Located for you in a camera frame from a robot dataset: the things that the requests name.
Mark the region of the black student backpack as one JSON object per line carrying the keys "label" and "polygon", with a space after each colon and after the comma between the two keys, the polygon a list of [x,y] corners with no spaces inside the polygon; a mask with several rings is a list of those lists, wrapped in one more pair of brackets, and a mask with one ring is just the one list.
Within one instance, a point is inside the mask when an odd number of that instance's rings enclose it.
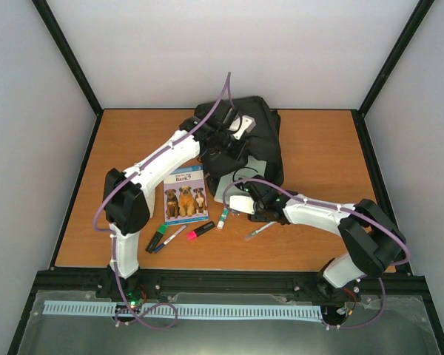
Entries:
{"label": "black student backpack", "polygon": [[[220,180],[248,163],[248,157],[266,163],[264,178],[276,185],[284,181],[283,161],[279,131],[281,118],[260,96],[237,98],[232,109],[227,102],[220,102],[210,118],[194,136],[201,144],[200,160],[211,195],[215,195]],[[250,132],[244,132],[239,140],[229,131],[228,120],[246,115],[255,120]]]}

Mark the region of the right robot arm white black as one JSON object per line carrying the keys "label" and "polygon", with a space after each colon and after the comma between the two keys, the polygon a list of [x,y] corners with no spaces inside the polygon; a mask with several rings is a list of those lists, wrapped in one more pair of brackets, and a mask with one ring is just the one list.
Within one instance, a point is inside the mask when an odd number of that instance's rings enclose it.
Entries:
{"label": "right robot arm white black", "polygon": [[346,253],[327,262],[315,288],[325,299],[350,282],[382,277],[389,266],[408,263],[411,252],[397,225],[373,201],[336,204],[290,192],[260,175],[243,184],[253,200],[254,215],[281,225],[302,225],[327,231],[343,241]]}

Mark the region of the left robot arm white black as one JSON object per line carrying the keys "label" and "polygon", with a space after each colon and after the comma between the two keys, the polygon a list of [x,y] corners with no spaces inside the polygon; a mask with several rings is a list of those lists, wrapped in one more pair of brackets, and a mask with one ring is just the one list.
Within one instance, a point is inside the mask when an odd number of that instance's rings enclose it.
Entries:
{"label": "left robot arm white black", "polygon": [[230,108],[217,120],[214,111],[210,109],[203,119],[186,119],[147,158],[122,172],[111,169],[105,177],[103,202],[96,214],[105,212],[109,223],[110,268],[116,275],[112,286],[122,297],[132,297],[139,289],[139,279],[133,275],[139,269],[138,241],[141,230],[153,216],[157,185],[201,153],[212,150],[223,157],[241,159],[255,119]]}

